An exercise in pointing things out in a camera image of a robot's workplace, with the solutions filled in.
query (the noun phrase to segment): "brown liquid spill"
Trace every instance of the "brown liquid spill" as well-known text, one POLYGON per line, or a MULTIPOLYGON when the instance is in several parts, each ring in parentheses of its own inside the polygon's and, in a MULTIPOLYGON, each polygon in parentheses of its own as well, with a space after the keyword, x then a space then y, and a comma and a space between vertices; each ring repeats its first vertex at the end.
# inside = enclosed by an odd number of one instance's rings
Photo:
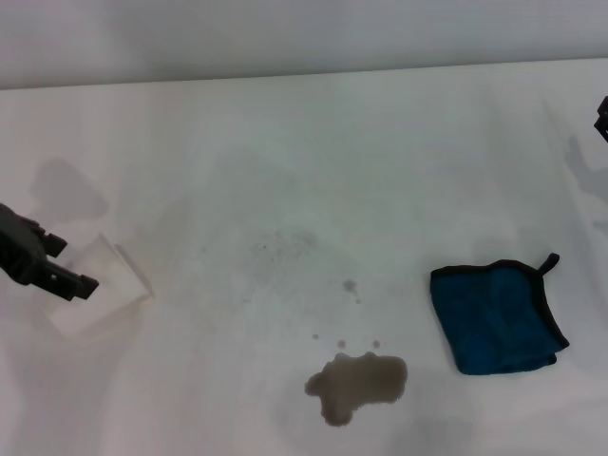
POLYGON ((352 413, 366 404, 397 401, 407 379, 406 363, 396 356, 378 356, 368 351, 352 358, 339 353, 309 379, 305 391, 321 399, 321 415, 328 425, 345 426, 352 413))

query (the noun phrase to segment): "blue cloth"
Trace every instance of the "blue cloth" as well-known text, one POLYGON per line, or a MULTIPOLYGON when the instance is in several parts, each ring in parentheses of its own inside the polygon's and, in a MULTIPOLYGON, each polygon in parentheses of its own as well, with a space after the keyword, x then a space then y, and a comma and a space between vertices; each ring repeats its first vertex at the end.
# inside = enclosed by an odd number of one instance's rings
POLYGON ((539 270, 519 261, 433 271, 430 293, 459 371, 469 375, 534 371, 568 347, 546 302, 539 270))

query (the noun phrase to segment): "table surface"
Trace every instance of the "table surface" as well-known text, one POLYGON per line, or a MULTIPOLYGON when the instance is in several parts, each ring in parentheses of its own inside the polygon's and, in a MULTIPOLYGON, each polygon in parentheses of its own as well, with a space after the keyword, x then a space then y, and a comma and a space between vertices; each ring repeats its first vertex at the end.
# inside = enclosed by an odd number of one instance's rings
POLYGON ((104 233, 155 294, 82 347, 3 278, 0 454, 605 454, 606 74, 593 60, 0 92, 2 201, 76 247, 104 233), (536 372, 459 374, 428 273, 550 252, 571 347, 536 372), (304 384, 339 341, 402 357, 409 379, 332 428, 304 384))

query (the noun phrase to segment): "white wall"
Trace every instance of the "white wall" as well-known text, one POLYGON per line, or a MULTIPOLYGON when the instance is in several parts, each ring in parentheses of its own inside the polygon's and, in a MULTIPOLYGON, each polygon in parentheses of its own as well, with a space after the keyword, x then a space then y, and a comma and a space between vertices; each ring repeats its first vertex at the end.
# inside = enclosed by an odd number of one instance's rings
POLYGON ((608 56, 605 0, 3 0, 0 87, 608 56))

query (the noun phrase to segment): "blue microfiber cloth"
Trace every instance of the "blue microfiber cloth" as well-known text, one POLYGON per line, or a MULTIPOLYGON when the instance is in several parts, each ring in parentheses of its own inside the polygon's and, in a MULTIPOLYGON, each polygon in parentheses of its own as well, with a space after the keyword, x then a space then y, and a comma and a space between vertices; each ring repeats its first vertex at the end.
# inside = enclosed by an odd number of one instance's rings
POLYGON ((540 269, 502 259, 488 266, 448 266, 430 275, 430 294, 459 371, 469 375, 535 371, 568 347, 547 305, 540 269))

